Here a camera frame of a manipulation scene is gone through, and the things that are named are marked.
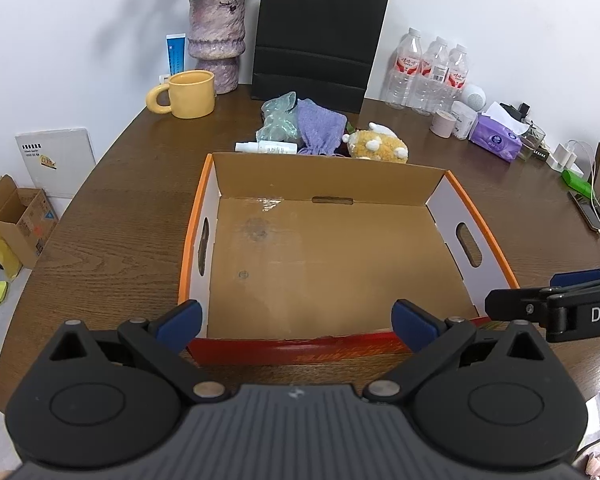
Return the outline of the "yellow white alpaca plush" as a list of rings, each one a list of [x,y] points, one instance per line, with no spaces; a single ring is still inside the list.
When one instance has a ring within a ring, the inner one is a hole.
[[[370,122],[367,129],[352,133],[347,146],[350,156],[356,159],[397,164],[406,164],[408,161],[406,144],[391,129],[374,122]]]

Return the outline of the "purple drawstring pouch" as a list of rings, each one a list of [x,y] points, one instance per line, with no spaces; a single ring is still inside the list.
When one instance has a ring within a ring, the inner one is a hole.
[[[310,99],[299,100],[296,110],[303,143],[299,153],[324,156],[335,154],[346,131],[347,117],[321,107]]]

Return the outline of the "iridescent organza bag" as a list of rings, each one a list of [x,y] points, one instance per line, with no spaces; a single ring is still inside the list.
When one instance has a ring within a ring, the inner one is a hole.
[[[256,132],[258,141],[298,143],[297,95],[291,91],[264,102],[261,106],[262,127]]]

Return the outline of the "white spray bottle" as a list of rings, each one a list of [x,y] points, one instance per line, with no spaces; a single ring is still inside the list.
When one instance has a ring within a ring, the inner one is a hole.
[[[298,153],[298,146],[295,143],[279,141],[237,142],[235,144],[235,152],[245,154],[294,155]]]

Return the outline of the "small glass jar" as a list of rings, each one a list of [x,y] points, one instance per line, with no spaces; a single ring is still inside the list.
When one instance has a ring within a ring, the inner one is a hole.
[[[528,160],[541,147],[546,133],[530,119],[525,119],[524,124],[527,126],[527,130],[519,136],[521,147],[517,157],[521,160]]]

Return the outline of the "purple tissue pack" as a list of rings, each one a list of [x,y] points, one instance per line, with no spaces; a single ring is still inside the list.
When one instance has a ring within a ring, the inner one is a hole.
[[[468,140],[506,162],[513,162],[522,148],[521,136],[528,130],[528,124],[493,102],[478,115]]]

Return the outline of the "open cardboard box on floor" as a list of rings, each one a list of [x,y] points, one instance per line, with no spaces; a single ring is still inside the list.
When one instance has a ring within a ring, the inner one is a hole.
[[[28,269],[33,269],[58,223],[42,188],[18,188],[8,174],[0,179],[0,234]]]

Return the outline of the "pink cylindrical container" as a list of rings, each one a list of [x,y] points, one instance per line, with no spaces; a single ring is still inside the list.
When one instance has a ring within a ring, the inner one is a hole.
[[[431,117],[429,130],[440,138],[449,139],[455,128],[456,117],[444,110],[436,110]]]

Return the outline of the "white round speaker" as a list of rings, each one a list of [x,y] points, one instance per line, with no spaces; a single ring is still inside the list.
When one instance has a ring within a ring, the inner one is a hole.
[[[475,112],[481,112],[486,106],[486,92],[478,84],[465,84],[460,100]]]

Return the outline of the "orange cardboard tray box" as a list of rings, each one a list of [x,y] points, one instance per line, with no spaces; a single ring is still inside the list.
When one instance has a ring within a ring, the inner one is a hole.
[[[347,157],[215,153],[202,166],[178,296],[201,308],[202,365],[399,353],[393,304],[483,321],[517,286],[448,170]]]

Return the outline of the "right water bottle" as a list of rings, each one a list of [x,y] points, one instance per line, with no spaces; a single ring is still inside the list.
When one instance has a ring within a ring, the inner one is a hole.
[[[440,93],[438,110],[450,112],[452,104],[460,98],[469,72],[468,52],[457,44],[449,54],[449,68]]]

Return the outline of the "water bottle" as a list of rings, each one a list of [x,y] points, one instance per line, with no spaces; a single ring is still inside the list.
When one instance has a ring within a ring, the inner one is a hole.
[[[410,27],[396,48],[393,66],[389,70],[384,90],[384,102],[387,105],[398,110],[407,107],[421,60],[420,31]]]
[[[438,110],[450,112],[452,104],[460,98],[469,72],[468,52],[457,44],[449,54],[449,68],[440,93]]]
[[[440,37],[429,45],[422,55],[416,87],[411,98],[411,109],[429,115],[436,107],[440,90],[449,70],[449,44]]]

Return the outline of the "middle water bottle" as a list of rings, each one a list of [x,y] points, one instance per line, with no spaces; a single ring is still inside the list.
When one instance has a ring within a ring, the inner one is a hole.
[[[411,109],[429,115],[436,107],[440,90],[449,70],[449,44],[440,37],[429,45],[422,55],[416,87],[411,98]]]

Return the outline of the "yellow ceramic mug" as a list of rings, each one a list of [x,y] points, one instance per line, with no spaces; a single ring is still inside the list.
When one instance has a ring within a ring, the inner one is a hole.
[[[151,113],[180,119],[206,117],[214,111],[214,75],[208,70],[186,70],[170,76],[146,94]]]

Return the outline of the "purple textured vase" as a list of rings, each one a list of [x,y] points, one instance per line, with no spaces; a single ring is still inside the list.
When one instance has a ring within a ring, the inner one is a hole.
[[[246,50],[246,0],[189,0],[188,55],[197,70],[214,77],[216,94],[238,86],[239,58]]]

